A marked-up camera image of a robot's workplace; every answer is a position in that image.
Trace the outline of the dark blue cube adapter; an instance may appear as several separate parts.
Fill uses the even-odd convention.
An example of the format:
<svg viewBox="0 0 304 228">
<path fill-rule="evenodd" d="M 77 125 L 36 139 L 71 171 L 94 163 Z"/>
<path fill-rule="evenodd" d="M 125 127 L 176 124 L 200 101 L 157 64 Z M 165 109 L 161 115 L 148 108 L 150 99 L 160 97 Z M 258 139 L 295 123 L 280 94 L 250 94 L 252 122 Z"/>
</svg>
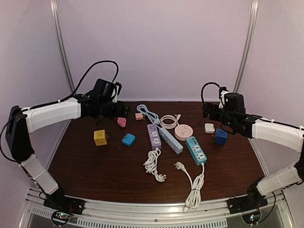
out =
<svg viewBox="0 0 304 228">
<path fill-rule="evenodd" d="M 228 138 L 228 133 L 222 129 L 217 129 L 212 136 L 215 144 L 225 145 Z"/>
</svg>

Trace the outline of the yellow cube adapter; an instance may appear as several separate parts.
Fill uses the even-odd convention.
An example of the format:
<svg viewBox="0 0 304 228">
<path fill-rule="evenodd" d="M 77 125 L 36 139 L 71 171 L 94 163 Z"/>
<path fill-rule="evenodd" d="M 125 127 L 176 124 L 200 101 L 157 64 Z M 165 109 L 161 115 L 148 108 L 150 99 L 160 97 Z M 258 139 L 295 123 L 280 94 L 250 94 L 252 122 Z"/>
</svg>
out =
<svg viewBox="0 0 304 228">
<path fill-rule="evenodd" d="M 94 142 L 96 146 L 103 146 L 108 144 L 108 135 L 106 130 L 94 131 Z"/>
</svg>

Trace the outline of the white small adapter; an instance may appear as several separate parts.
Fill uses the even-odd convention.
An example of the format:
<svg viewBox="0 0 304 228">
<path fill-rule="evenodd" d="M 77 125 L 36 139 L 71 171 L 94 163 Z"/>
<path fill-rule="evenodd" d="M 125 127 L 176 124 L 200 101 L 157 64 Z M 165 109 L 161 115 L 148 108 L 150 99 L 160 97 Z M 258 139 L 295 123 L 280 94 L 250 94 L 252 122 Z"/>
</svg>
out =
<svg viewBox="0 0 304 228">
<path fill-rule="evenodd" d="M 205 133 L 213 134 L 215 132 L 215 126 L 212 123 L 205 123 L 204 130 L 205 130 Z"/>
</svg>

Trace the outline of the pink charger plug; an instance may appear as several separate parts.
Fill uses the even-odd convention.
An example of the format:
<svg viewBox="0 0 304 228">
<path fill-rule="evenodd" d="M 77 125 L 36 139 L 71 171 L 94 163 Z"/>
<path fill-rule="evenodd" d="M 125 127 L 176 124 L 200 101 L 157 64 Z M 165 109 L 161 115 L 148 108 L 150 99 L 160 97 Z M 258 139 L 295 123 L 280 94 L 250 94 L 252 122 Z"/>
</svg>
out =
<svg viewBox="0 0 304 228">
<path fill-rule="evenodd" d="M 144 114 L 143 113 L 135 113 L 135 120 L 136 121 L 140 121 L 140 120 L 144 120 Z"/>
</svg>

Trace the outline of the light blue small adapter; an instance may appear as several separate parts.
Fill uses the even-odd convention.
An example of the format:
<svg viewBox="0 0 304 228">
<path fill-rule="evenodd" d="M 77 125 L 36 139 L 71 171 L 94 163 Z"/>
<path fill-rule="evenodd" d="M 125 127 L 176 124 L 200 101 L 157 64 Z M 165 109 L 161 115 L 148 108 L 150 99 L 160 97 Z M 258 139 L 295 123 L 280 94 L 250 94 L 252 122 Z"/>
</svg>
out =
<svg viewBox="0 0 304 228">
<path fill-rule="evenodd" d="M 122 139 L 122 143 L 126 146 L 132 146 L 136 140 L 136 136 L 130 133 L 127 133 Z"/>
</svg>

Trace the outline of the teal blue socket box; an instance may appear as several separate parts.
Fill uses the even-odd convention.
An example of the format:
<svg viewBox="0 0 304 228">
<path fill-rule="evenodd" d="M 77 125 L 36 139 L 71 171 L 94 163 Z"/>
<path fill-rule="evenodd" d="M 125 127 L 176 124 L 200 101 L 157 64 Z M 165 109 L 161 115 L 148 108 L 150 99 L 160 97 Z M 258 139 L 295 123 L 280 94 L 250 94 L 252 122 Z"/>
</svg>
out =
<svg viewBox="0 0 304 228">
<path fill-rule="evenodd" d="M 207 157 L 202 150 L 200 144 L 194 136 L 186 138 L 186 146 L 190 151 L 192 158 L 194 159 L 196 165 L 205 164 L 207 161 Z"/>
</svg>

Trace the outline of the pink round socket hub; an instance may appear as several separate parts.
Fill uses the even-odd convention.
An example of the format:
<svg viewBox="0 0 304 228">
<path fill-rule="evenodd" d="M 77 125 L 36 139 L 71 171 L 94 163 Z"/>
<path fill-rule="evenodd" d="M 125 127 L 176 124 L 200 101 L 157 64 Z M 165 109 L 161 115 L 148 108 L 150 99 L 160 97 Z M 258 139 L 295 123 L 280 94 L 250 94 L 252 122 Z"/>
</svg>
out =
<svg viewBox="0 0 304 228">
<path fill-rule="evenodd" d="M 193 128 L 187 124 L 179 124 L 174 129 L 174 136 L 180 141 L 186 141 L 187 138 L 193 135 Z"/>
</svg>

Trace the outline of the purple power strip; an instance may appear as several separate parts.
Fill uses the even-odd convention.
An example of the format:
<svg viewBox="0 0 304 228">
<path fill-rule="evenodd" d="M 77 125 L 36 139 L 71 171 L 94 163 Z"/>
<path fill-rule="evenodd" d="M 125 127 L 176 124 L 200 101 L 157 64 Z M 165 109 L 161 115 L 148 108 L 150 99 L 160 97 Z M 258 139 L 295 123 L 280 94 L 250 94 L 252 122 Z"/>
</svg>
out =
<svg viewBox="0 0 304 228">
<path fill-rule="evenodd" d="M 148 135 L 151 143 L 151 149 L 161 149 L 161 139 L 158 132 L 158 127 L 155 124 L 148 124 L 147 125 Z"/>
</svg>

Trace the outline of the light blue power strip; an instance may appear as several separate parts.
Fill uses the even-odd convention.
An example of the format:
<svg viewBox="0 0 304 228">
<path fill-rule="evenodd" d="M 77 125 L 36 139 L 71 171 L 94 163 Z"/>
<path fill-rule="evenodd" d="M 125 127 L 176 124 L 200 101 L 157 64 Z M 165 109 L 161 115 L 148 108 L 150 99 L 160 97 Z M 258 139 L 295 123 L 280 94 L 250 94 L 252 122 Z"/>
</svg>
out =
<svg viewBox="0 0 304 228">
<path fill-rule="evenodd" d="M 159 129 L 160 136 L 165 142 L 175 151 L 176 154 L 181 154 L 183 146 L 171 135 L 171 133 L 164 127 Z"/>
</svg>

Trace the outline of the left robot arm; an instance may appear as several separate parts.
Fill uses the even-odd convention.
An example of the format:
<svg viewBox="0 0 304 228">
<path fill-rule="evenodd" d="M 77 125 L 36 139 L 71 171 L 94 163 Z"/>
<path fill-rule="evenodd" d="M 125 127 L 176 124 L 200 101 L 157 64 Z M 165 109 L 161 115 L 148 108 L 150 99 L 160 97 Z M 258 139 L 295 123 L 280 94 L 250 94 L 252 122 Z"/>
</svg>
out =
<svg viewBox="0 0 304 228">
<path fill-rule="evenodd" d="M 50 196 L 49 202 L 58 211 L 68 207 L 68 200 L 60 194 L 59 184 L 37 158 L 32 146 L 31 134 L 57 123 L 92 117 L 123 117 L 130 112 L 130 106 L 123 101 L 101 101 L 78 94 L 66 101 L 56 101 L 43 107 L 11 108 L 8 122 L 3 128 L 11 153 L 10 161 L 15 162 Z"/>
</svg>

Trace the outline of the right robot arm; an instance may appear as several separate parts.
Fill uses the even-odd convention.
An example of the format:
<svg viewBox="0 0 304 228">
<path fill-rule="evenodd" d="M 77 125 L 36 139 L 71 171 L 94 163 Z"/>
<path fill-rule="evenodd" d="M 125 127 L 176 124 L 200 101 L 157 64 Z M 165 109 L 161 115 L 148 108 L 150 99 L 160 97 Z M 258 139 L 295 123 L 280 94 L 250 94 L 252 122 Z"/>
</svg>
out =
<svg viewBox="0 0 304 228">
<path fill-rule="evenodd" d="M 204 102 L 203 117 L 219 122 L 230 134 L 239 134 L 250 139 L 258 151 L 258 158 L 269 172 L 248 188 L 244 198 L 246 209 L 254 209 L 265 196 L 304 182 L 304 128 L 278 123 L 226 106 Z"/>
</svg>

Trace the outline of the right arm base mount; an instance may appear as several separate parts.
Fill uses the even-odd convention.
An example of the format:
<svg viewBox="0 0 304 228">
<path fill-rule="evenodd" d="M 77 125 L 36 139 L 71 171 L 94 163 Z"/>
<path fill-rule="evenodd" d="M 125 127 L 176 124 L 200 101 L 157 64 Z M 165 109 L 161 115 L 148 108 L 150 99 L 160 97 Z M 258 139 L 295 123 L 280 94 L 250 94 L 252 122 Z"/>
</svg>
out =
<svg viewBox="0 0 304 228">
<path fill-rule="evenodd" d="M 266 197 L 262 196 L 257 190 L 257 182 L 253 183 L 247 189 L 247 195 L 239 197 L 232 196 L 227 200 L 230 214 L 259 209 L 260 207 L 267 205 L 268 202 Z"/>
</svg>

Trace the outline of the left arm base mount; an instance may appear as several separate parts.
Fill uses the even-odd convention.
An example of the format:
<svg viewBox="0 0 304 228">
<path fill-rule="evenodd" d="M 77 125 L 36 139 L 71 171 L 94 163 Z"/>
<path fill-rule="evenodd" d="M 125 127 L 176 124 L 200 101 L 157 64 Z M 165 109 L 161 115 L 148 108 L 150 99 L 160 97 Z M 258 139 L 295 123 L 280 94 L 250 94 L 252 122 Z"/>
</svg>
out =
<svg viewBox="0 0 304 228">
<path fill-rule="evenodd" d="M 63 211 L 69 214 L 82 215 L 85 201 L 82 199 L 72 198 L 65 195 L 65 191 L 61 186 L 52 193 L 47 194 L 42 190 L 45 195 L 43 205 L 48 208 Z"/>
</svg>

